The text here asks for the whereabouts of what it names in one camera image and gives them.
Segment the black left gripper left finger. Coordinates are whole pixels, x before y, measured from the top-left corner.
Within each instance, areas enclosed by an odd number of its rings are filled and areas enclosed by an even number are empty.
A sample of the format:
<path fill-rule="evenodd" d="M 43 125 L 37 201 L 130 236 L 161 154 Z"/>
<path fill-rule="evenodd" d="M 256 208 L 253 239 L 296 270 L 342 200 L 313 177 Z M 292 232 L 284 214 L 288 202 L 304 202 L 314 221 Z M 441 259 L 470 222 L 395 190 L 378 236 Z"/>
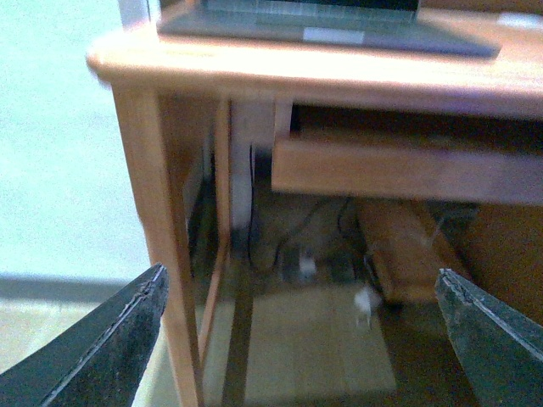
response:
<path fill-rule="evenodd" d="M 153 265 L 1 375 L 3 406 L 130 406 L 160 333 L 168 272 Z"/>

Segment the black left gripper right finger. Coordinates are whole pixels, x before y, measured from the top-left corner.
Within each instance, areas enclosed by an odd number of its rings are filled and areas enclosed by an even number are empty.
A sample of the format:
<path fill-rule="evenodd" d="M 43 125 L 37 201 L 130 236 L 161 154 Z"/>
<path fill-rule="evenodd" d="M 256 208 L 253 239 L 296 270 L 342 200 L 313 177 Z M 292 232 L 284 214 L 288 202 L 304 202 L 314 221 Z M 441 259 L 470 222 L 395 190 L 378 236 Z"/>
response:
<path fill-rule="evenodd" d="M 482 406 L 542 405 L 542 326 L 451 269 L 436 298 L 447 333 Z"/>

